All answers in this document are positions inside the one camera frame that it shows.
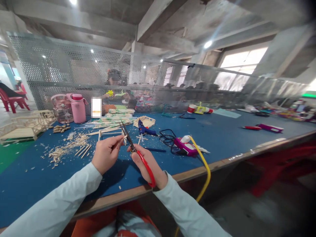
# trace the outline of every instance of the red chair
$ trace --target red chair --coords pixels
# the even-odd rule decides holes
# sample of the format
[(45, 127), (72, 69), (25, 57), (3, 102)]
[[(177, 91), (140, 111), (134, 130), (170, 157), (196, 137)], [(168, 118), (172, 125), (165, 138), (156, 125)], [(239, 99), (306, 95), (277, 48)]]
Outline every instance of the red chair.
[(25, 89), (23, 83), (21, 83), (21, 89), (22, 89), (22, 91), (18, 90), (18, 91), (15, 91), (15, 92), (18, 93), (18, 94), (25, 95), (25, 99), (26, 99), (26, 100), (29, 100), (29, 99), (26, 97), (26, 89)]
[(306, 159), (313, 154), (316, 154), (314, 140), (287, 150), (266, 153), (249, 159), (248, 163), (264, 168), (260, 180), (252, 187), (251, 193), (255, 197), (260, 197), (278, 179), (295, 180), (300, 176), (316, 172), (316, 162)]
[(0, 97), (2, 99), (2, 102), (4, 104), (4, 107), (6, 109), (7, 112), (9, 112), (9, 106), (8, 104), (10, 104), (12, 112), (15, 114), (15, 106), (14, 103), (16, 102), (22, 109), (24, 109), (24, 105), (25, 107), (30, 110), (30, 108), (27, 106), (25, 99), (23, 97), (8, 97), (8, 95), (0, 88)]

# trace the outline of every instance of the metal mesh partition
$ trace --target metal mesh partition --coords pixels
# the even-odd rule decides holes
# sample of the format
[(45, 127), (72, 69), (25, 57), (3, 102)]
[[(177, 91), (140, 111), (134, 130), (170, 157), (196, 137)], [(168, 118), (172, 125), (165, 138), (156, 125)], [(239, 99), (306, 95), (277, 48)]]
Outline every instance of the metal mesh partition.
[(51, 96), (60, 93), (79, 93), (88, 102), (101, 96), (104, 105), (152, 113), (161, 112), (165, 104), (184, 111), (198, 101), (209, 107), (240, 108), (245, 103), (297, 99), (307, 87), (33, 34), (8, 35), (40, 110), (51, 109)]

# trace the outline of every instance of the person's left hand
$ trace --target person's left hand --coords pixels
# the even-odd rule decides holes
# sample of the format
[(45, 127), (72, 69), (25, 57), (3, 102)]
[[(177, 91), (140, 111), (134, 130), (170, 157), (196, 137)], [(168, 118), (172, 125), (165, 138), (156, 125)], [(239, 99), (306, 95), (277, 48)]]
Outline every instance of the person's left hand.
[(119, 149), (123, 144), (123, 135), (107, 138), (96, 143), (94, 156), (91, 163), (104, 175), (116, 162)]

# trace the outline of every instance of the hand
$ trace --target hand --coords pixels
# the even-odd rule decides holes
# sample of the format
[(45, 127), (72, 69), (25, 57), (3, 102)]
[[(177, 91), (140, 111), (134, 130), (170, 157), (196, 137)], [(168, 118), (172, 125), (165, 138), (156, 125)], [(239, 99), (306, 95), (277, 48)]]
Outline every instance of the hand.
[(110, 97), (109, 94), (104, 94), (104, 95), (102, 96), (102, 98), (109, 98), (109, 97)]
[[(157, 161), (155, 160), (155, 158), (153, 157), (152, 153), (149, 150), (146, 150), (145, 148), (141, 147), (138, 144), (134, 144), (134, 147), (136, 148), (136, 150), (141, 152), (144, 159), (147, 161), (147, 163), (148, 163), (149, 167), (151, 168), (151, 171), (155, 177), (157, 187), (160, 190), (163, 189), (168, 183), (168, 176), (159, 167), (159, 165), (157, 164)], [(130, 151), (131, 151), (131, 147), (129, 146), (127, 149), (127, 152), (130, 152)], [(147, 182), (151, 183), (151, 179), (150, 179), (149, 174), (146, 170), (146, 167), (136, 152), (132, 153), (132, 159), (133, 159), (134, 163), (137, 165), (137, 167), (140, 169), (142, 177)]]
[(119, 149), (123, 144), (123, 135), (107, 138), (96, 143), (94, 156), (91, 163), (104, 175), (116, 162)]

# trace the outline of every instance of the paper cup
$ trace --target paper cup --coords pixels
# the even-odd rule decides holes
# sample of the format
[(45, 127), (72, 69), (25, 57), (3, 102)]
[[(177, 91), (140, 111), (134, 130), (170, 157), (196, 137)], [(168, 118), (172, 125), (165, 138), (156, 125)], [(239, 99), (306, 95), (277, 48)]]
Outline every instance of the paper cup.
[(196, 110), (196, 108), (197, 108), (197, 105), (190, 104), (189, 107), (188, 107), (188, 113), (189, 113), (189, 114), (194, 113), (194, 111)]
[(213, 113), (214, 110), (208, 108), (208, 107), (205, 107), (205, 113), (208, 113), (208, 114), (211, 114)]

